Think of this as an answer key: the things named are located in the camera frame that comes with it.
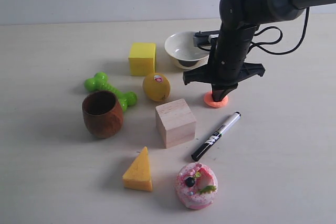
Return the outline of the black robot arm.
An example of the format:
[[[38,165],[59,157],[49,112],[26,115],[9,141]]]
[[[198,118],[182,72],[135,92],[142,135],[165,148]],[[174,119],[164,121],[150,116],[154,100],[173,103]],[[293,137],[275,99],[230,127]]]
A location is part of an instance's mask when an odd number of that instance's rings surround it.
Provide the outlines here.
[[[208,62],[184,72],[184,84],[209,83],[213,100],[222,101],[239,82],[264,75],[262,64],[245,61],[252,48],[263,45],[252,41],[260,34],[260,25],[294,20],[302,13],[308,14],[312,6],[334,3],[335,0],[220,0],[220,29],[194,35],[198,48],[210,46]]]

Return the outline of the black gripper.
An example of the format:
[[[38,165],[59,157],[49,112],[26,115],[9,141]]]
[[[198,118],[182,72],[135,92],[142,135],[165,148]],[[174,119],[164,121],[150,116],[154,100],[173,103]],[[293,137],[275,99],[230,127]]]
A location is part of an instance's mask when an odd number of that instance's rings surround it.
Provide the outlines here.
[[[219,35],[206,65],[183,73],[184,84],[202,82],[212,84],[212,99],[221,102],[236,87],[254,75],[262,77],[265,69],[260,63],[246,63],[252,38],[258,25],[249,24],[239,29],[228,29],[221,24]]]

